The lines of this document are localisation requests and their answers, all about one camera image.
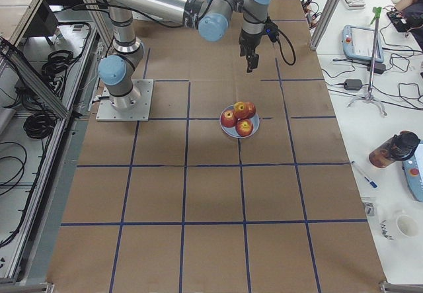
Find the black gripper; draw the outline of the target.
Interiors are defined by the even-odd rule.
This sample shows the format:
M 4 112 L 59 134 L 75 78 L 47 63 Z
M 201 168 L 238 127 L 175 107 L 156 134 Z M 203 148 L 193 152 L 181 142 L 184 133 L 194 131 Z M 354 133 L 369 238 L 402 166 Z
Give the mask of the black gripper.
M 258 54 L 256 48 L 260 45 L 263 32 L 258 34 L 250 34 L 241 29 L 239 35 L 240 56 L 245 57 L 247 61 L 247 73 L 251 73 L 258 67 Z

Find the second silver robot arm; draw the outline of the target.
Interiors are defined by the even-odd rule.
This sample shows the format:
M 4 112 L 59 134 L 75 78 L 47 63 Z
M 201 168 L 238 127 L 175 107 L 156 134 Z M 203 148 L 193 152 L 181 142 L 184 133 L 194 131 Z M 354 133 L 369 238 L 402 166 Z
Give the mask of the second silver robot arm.
M 98 72 L 109 93 L 109 106 L 117 112 L 148 106 L 151 93 L 132 80 L 135 64 L 143 56 L 143 43 L 135 35 L 133 13 L 162 18 L 198 30 L 208 42 L 221 40 L 234 12 L 243 16 L 240 55 L 247 72 L 258 67 L 256 48 L 264 34 L 271 0 L 96 0 L 106 5 L 112 22 L 114 53 L 100 62 Z

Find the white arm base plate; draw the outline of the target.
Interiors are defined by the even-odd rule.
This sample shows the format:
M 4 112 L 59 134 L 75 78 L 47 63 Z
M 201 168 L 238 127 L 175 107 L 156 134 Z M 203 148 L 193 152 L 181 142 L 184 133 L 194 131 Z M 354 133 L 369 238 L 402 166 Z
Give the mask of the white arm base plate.
M 114 97 L 104 88 L 96 120 L 99 122 L 131 122 L 149 120 L 154 80 L 134 79 L 132 91 L 124 97 Z

